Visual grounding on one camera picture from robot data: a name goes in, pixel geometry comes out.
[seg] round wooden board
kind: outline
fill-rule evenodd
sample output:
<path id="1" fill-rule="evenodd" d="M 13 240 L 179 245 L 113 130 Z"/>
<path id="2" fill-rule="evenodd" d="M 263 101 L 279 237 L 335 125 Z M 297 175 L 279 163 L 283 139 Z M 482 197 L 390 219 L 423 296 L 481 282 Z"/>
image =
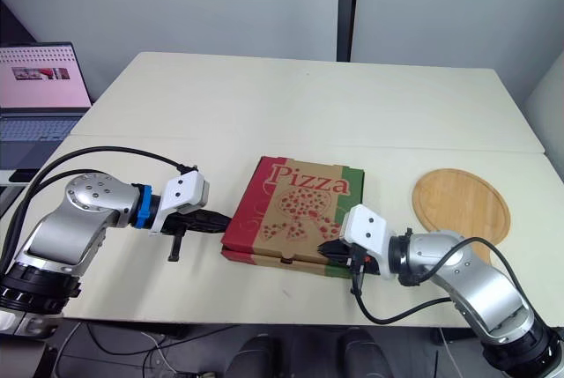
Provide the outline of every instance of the round wooden board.
<path id="1" fill-rule="evenodd" d="M 453 230 L 464 237 L 500 243 L 509 232 L 511 216 L 503 197 L 488 182 L 460 169 L 436 169 L 415 185 L 413 209 L 427 231 Z M 490 262 L 490 250 L 472 243 L 478 256 Z"/>

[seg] white table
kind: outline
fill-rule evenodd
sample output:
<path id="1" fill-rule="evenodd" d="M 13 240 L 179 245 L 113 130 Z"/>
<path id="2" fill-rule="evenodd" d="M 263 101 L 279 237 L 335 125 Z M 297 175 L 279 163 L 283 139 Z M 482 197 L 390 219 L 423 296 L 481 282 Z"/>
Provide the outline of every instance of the white table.
<path id="1" fill-rule="evenodd" d="M 72 134 L 544 151 L 493 70 L 148 52 Z"/>
<path id="2" fill-rule="evenodd" d="M 545 320 L 551 325 L 564 324 L 560 221 L 564 184 L 543 154 L 257 141 L 211 150 L 205 138 L 71 136 L 54 156 L 91 145 L 137 147 L 186 164 L 197 163 L 211 183 L 206 208 L 226 215 L 233 215 L 261 155 L 363 168 L 364 203 L 399 232 L 407 226 L 423 231 L 411 204 L 413 186 L 421 175 L 443 167 L 465 169 L 490 182 L 505 198 L 512 222 L 499 248 Z M 176 174 L 157 161 L 119 153 L 86 155 L 66 163 L 64 169 L 76 167 L 101 169 L 125 182 L 151 184 L 158 193 Z M 33 201 L 25 235 L 62 200 L 63 186 L 57 183 Z M 3 220 L 2 235 L 6 227 L 7 220 Z M 180 262 L 168 263 L 171 237 L 151 237 L 132 228 L 110 229 L 84 276 L 82 294 L 64 313 L 84 319 L 155 322 L 369 323 L 349 293 L 350 281 L 233 263 L 219 254 L 219 240 L 218 234 L 189 233 Z M 380 277 L 367 277 L 363 292 L 368 308 L 380 317 L 443 295 L 431 283 L 406 288 Z M 426 309 L 399 324 L 467 325 L 450 304 Z"/>

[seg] pizza illustration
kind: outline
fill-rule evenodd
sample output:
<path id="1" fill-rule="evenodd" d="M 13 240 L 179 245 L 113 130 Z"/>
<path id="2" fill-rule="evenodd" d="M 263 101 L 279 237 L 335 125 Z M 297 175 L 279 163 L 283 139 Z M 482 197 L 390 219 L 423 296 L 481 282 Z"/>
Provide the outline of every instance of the pizza illustration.
<path id="1" fill-rule="evenodd" d="M 338 236 L 341 225 L 323 215 L 330 207 L 329 192 L 289 189 L 277 199 L 277 209 L 288 217 L 288 220 L 263 226 L 260 235 L 264 241 L 276 236 L 282 236 L 288 241 L 304 241 L 308 238 L 304 230 L 304 225 L 308 222 L 315 226 L 324 240 L 332 240 Z"/>

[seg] white wall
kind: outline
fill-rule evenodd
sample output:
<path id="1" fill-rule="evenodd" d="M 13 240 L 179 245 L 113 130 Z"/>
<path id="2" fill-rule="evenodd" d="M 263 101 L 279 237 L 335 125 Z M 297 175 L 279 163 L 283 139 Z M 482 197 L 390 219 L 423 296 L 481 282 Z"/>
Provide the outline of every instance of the white wall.
<path id="1" fill-rule="evenodd" d="M 145 50 L 327 61 L 336 57 L 338 0 L 4 2 L 38 41 L 75 44 L 94 97 Z"/>
<path id="2" fill-rule="evenodd" d="M 352 60 L 497 71 L 529 96 L 564 48 L 564 0 L 357 0 Z"/>
<path id="3" fill-rule="evenodd" d="M 525 101 L 524 113 L 564 180 L 564 52 Z"/>

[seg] white cable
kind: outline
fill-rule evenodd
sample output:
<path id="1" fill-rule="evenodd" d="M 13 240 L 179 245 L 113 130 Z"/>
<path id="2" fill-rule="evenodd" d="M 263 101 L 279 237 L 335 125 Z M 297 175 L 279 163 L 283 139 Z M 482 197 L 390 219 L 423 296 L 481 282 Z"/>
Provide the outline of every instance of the white cable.
<path id="1" fill-rule="evenodd" d="M 82 325 L 81 322 L 77 323 L 74 328 L 72 329 L 72 331 L 69 333 L 69 335 L 67 336 L 67 338 L 64 339 L 63 343 L 61 344 L 61 348 L 59 349 L 59 353 L 56 355 L 56 359 L 55 359 L 55 364 L 53 366 L 53 376 L 55 378 L 59 378 L 59 375 L 57 374 L 57 368 L 59 366 L 59 360 L 61 360 L 61 357 L 63 356 L 63 350 L 66 347 L 66 345 L 70 342 L 72 336 L 74 336 L 74 333 L 77 332 L 78 327 Z"/>
<path id="2" fill-rule="evenodd" d="M 165 358 L 165 354 L 162 352 L 162 350 L 160 349 L 160 345 L 159 342 L 153 337 L 150 336 L 149 334 L 147 334 L 146 332 L 142 332 L 141 334 L 143 334 L 145 337 L 150 338 L 153 343 L 155 343 L 155 347 L 157 348 L 157 350 L 160 353 L 160 357 L 164 360 L 165 364 L 168 366 L 168 369 L 170 369 L 172 372 L 174 372 L 175 374 L 178 374 L 178 372 L 176 372 L 176 369 L 174 369 L 173 367 L 170 366 L 170 364 L 167 361 L 167 358 Z"/>
<path id="3" fill-rule="evenodd" d="M 441 337 L 442 337 L 442 342 L 444 343 L 444 348 L 447 349 L 447 354 L 449 355 L 450 360 L 452 361 L 452 364 L 455 366 L 455 369 L 458 372 L 458 376 L 460 376 L 460 378 L 464 378 L 462 376 L 462 372 L 460 372 L 460 368 L 458 367 L 458 364 L 456 363 L 454 356 L 450 352 L 449 344 L 447 343 L 447 339 L 444 337 L 444 334 L 442 333 L 442 328 L 439 328 L 439 331 L 441 332 Z"/>

